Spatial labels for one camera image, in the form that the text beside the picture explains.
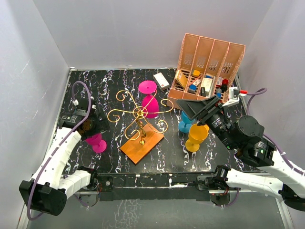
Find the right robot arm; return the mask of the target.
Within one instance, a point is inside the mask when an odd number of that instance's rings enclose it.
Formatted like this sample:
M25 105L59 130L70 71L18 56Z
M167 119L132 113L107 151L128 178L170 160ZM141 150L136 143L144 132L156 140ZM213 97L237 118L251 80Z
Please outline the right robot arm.
M305 172L296 168L279 148L264 137L264 127L249 115L232 122L227 105L218 96L205 100L177 101L189 119L207 125L229 150L244 164L271 174L270 177L251 175L226 166L217 166L213 175L198 181L207 189L248 189L282 200L287 206L304 211Z

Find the magenta wine glass front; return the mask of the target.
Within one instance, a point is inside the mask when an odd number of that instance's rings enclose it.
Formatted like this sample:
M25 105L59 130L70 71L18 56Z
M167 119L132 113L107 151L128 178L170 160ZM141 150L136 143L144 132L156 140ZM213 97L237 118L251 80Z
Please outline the magenta wine glass front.
M102 134L98 133L85 140L85 142L92 146L95 153L103 153L107 148L107 143L102 139Z

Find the blue wine glass front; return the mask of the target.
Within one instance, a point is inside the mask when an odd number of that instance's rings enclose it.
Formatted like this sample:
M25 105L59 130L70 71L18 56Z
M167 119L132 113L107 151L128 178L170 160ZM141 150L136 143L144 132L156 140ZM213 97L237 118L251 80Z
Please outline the blue wine glass front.
M188 133L190 127L195 123L195 120L190 120L184 111L181 112L181 121L179 122L178 129L182 133Z

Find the magenta wine glass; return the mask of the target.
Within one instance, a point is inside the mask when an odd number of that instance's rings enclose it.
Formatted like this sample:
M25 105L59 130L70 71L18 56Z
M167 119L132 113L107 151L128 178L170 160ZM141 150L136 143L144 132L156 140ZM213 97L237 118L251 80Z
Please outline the magenta wine glass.
M107 148L107 143L102 139L102 134L98 133L85 140L85 142L92 146L95 153L103 153Z
M158 116L159 104L154 94L157 92L157 84L154 81L143 81L139 84L139 91L146 96L142 100L142 106L147 109L148 119L153 119Z

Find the magenta wine glass back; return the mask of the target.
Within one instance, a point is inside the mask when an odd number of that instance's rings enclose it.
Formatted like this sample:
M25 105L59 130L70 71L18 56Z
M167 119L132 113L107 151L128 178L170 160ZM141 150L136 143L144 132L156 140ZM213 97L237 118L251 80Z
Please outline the magenta wine glass back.
M143 81L139 84L139 91L146 96L142 100L142 106L147 109L148 119L153 119L158 116L159 104L154 94L157 92L157 84L154 81Z

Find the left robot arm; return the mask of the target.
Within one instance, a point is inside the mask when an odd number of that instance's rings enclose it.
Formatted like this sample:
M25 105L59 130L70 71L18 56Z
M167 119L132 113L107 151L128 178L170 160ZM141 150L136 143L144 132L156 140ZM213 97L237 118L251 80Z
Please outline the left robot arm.
M107 144L102 132L110 126L104 111L91 99L77 99L74 110L64 114L59 122L53 143L40 168L29 181L23 180L19 192L28 209L57 216L68 198L82 188L94 190L98 186L97 172L81 166L73 174L62 177L71 153L80 141L100 154Z

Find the yellow wine glass back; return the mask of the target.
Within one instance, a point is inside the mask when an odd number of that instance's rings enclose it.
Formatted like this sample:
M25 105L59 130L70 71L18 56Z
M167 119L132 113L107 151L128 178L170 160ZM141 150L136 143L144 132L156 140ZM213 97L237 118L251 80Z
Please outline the yellow wine glass back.
M208 131L207 125L192 125L188 133L188 140L185 142L186 149L190 152L199 150L200 144L208 137Z

